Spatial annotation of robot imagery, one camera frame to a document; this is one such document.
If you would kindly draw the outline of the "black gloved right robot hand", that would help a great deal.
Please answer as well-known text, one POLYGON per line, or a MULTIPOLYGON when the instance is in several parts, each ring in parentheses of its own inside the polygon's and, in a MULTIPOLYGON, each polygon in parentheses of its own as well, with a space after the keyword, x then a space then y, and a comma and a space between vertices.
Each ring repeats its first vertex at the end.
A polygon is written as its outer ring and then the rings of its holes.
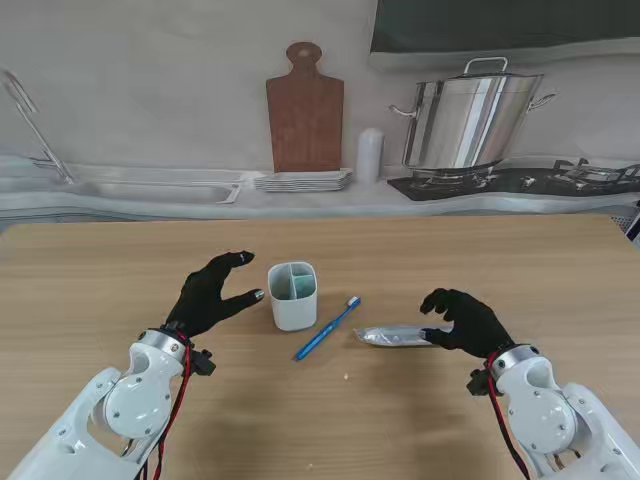
POLYGON ((489 359, 515 345, 494 311, 468 293, 438 288, 427 295, 420 307, 422 314, 441 314, 452 324, 449 332, 424 328, 422 338, 447 350, 462 350, 476 358, 489 359))

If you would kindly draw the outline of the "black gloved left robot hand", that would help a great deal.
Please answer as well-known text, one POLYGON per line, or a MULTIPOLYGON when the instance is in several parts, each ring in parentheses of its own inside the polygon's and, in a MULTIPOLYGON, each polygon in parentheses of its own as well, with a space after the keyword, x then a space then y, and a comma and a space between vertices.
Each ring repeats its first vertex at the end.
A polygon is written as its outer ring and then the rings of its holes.
POLYGON ((261 289, 222 298, 222 290, 231 271, 249 264, 254 258, 255 255, 248 251, 227 252, 190 273, 163 327, 192 338, 261 302, 264 298, 261 289))

